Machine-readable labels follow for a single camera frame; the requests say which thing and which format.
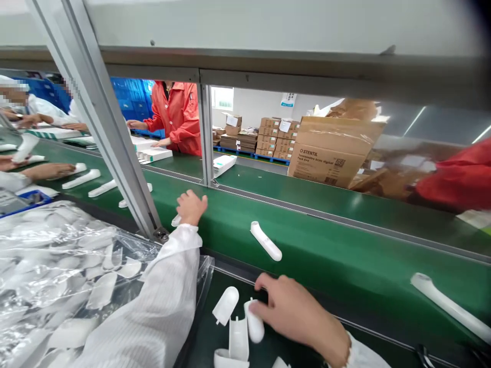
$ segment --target red jacket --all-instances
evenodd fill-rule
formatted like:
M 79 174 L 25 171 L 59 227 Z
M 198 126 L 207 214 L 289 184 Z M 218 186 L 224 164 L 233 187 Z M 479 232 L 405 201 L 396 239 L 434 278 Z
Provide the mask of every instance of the red jacket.
M 152 111 L 153 118 L 145 119 L 144 123 L 148 124 L 150 131 L 165 129 L 165 136 L 172 141 L 168 149 L 201 156 L 196 84 L 175 82 L 167 101 L 162 82 L 155 81 L 152 88 Z
M 418 194 L 461 211 L 491 209 L 491 138 L 446 161 L 416 185 Z

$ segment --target plastic bag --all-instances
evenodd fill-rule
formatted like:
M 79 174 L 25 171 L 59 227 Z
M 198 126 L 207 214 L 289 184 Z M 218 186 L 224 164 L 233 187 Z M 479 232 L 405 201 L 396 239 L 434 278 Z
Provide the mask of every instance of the plastic bag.
M 0 367 L 36 366 L 46 353 L 75 360 L 90 332 L 138 296 L 160 249 L 68 201 L 1 219 Z M 197 303 L 212 271 L 200 257 Z

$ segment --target green conveyor belt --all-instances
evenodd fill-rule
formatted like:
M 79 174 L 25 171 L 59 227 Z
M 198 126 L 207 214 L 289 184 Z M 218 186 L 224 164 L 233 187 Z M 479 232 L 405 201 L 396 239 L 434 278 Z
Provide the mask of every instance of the green conveyor belt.
M 18 143 L 17 139 L 6 143 Z M 118 208 L 122 199 L 118 190 L 87 197 L 90 190 L 111 180 L 101 158 L 46 142 L 40 142 L 33 154 L 45 155 L 51 162 L 84 162 L 101 170 L 102 177 L 63 192 L 130 216 L 128 209 Z M 204 247 L 274 274 L 287 274 L 339 303 L 358 305 L 395 329 L 418 336 L 430 351 L 440 344 L 479 339 L 410 285 L 415 272 L 432 277 L 443 293 L 489 323 L 491 268 L 487 265 L 155 172 L 144 170 L 144 175 L 153 184 L 152 195 L 166 228 L 171 229 L 175 199 L 183 191 L 207 194 L 209 209 L 199 230 Z M 62 183 L 40 184 L 61 190 Z M 281 262 L 269 258 L 250 234 L 254 220 L 282 250 Z

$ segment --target stacked cardboard boxes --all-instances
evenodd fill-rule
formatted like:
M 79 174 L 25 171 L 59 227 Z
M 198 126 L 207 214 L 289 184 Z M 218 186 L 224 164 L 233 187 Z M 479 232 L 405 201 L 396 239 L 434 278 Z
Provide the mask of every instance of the stacked cardboard boxes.
M 273 157 L 281 119 L 262 118 L 257 137 L 256 154 Z

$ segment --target human hand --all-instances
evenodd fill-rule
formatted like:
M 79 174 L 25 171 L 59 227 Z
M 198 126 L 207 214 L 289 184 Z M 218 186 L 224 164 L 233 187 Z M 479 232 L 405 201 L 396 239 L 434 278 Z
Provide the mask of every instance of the human hand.
M 42 122 L 42 118 L 39 114 L 24 115 L 24 117 L 17 123 L 17 129 L 29 129 L 37 126 Z
M 62 125 L 61 127 L 63 129 L 71 129 L 71 130 L 78 130 L 78 131 L 86 131 L 86 132 L 88 132 L 87 124 L 83 124 L 83 123 L 65 124 L 65 125 Z
M 130 129 L 148 130 L 148 124 L 138 120 L 128 120 L 126 125 Z
M 71 164 L 43 164 L 21 171 L 32 181 L 54 179 L 67 176 L 75 171 Z
M 256 291 L 261 288 L 267 290 L 268 305 L 251 303 L 252 313 L 276 332 L 316 350 L 331 367 L 346 365 L 350 349 L 346 330 L 302 285 L 284 275 L 274 279 L 262 273 L 254 286 Z
M 13 155 L 2 155 L 0 156 L 0 171 L 10 171 L 16 169 L 20 166 L 27 165 L 27 161 L 21 163 L 12 162 Z
M 152 147 L 166 147 L 168 145 L 170 145 L 172 143 L 172 141 L 170 140 L 170 138 L 164 138 L 154 144 L 152 144 Z
M 199 197 L 189 189 L 177 199 L 177 202 L 179 203 L 179 207 L 177 207 L 176 210 L 181 216 L 181 224 L 187 223 L 198 226 L 199 219 L 208 207 L 208 197 L 203 196 L 202 199 L 199 199 Z

